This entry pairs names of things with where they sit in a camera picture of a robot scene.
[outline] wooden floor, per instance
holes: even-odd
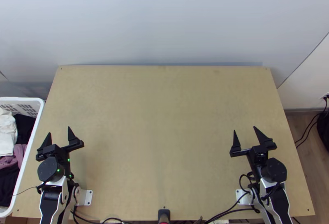
[[[316,113],[286,114],[291,133],[296,141]],[[316,127],[310,132],[308,140],[298,147],[298,154],[305,173],[316,215],[297,217],[301,224],[329,223],[329,152],[317,134]],[[38,219],[7,218],[5,224],[37,224]]]

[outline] black bag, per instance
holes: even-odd
[[[319,115],[316,128],[323,144],[329,152],[329,114],[327,112]]]

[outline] white wall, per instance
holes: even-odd
[[[283,108],[324,108],[329,93],[329,35],[278,88]]]
[[[27,97],[0,73],[0,97]]]
[[[279,86],[329,31],[329,0],[0,0],[0,69],[46,93],[58,65],[264,65]]]

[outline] wall outlet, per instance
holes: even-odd
[[[329,92],[327,92],[326,94],[324,94],[323,96],[321,96],[319,99],[323,99],[324,97],[326,97],[327,95],[329,95]]]

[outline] white towel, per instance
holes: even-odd
[[[0,108],[0,156],[13,155],[17,127],[12,113]]]

